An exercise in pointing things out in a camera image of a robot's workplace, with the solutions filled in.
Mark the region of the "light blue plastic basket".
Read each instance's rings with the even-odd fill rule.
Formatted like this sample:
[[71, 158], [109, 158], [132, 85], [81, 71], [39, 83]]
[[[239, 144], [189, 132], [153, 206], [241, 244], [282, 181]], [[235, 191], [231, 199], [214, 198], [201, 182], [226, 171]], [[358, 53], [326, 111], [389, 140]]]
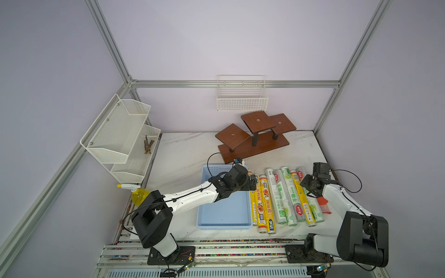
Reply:
[[198, 207], [199, 229], [235, 230], [253, 226], [250, 208], [250, 193], [237, 191], [226, 199]]

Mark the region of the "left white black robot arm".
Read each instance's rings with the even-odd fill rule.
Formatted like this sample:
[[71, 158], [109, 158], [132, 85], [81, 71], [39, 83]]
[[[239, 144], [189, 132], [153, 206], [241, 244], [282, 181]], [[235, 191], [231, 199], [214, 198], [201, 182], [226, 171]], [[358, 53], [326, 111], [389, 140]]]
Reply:
[[173, 194], [151, 192], [132, 212], [131, 221], [142, 247], [156, 250], [165, 259], [177, 259], [180, 247], [169, 233], [173, 218], [201, 205], [219, 202], [238, 191], [255, 191], [258, 178], [237, 163], [227, 172], [211, 176], [189, 190]]

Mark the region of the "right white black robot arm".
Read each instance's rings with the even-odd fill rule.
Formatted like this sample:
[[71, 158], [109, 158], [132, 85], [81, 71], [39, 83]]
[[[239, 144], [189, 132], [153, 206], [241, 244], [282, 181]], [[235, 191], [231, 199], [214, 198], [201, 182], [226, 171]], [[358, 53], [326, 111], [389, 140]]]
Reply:
[[317, 198], [324, 198], [342, 218], [336, 236], [308, 234], [305, 246], [358, 265], [384, 268], [389, 261], [389, 223], [372, 214], [348, 194], [345, 186], [331, 179], [327, 163], [313, 164], [312, 174], [301, 185]]

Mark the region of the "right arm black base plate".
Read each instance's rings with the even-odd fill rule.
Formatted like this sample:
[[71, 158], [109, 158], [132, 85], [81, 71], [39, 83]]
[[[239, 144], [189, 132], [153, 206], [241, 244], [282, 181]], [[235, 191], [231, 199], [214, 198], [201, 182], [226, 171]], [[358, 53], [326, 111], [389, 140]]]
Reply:
[[332, 263], [332, 258], [326, 253], [321, 253], [302, 244], [285, 245], [285, 255], [290, 264], [301, 263]]

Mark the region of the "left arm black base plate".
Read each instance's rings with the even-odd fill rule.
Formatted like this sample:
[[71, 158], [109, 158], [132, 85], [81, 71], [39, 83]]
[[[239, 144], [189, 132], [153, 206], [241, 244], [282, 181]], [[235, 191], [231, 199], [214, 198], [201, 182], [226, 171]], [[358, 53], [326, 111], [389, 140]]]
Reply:
[[194, 260], [195, 251], [196, 251], [195, 246], [178, 246], [178, 248], [174, 252], [172, 252], [171, 255], [164, 257], [158, 250], [151, 248], [147, 259], [147, 265], [183, 266]]

